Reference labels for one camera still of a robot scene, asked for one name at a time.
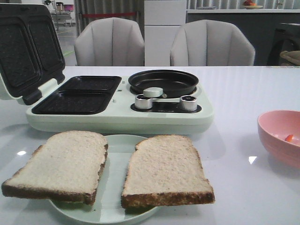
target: sandwich maker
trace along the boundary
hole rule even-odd
[[[64,68],[48,8],[0,4],[0,98],[30,105],[26,116],[35,129],[184,135],[213,121],[192,74],[165,69],[65,80]]]

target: glossy tabletop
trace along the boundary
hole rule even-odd
[[[189,135],[199,150],[216,202],[162,207],[145,225],[298,225],[300,170],[270,155],[257,134],[266,111],[300,111],[300,67],[66,67],[76,75],[131,75],[149,69],[190,72],[215,109],[211,127]],[[28,106],[0,100],[0,182],[25,165],[31,153],[54,133],[30,127]],[[60,214],[48,200],[0,194],[0,224],[82,225]]]

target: floor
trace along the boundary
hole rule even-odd
[[[76,57],[74,52],[74,42],[76,40],[76,26],[60,25],[56,30],[60,47],[65,57],[66,66],[76,66]]]

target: pan handle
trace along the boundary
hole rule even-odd
[[[146,88],[143,91],[143,95],[147,98],[158,98],[160,96],[162,96],[163,98],[167,98],[167,95],[164,93],[164,90],[159,87]]]

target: toast slice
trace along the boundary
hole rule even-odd
[[[215,201],[197,149],[180,135],[158,135],[135,146],[121,195],[123,208]]]
[[[50,137],[2,185],[4,196],[93,204],[105,166],[106,138],[88,131]]]

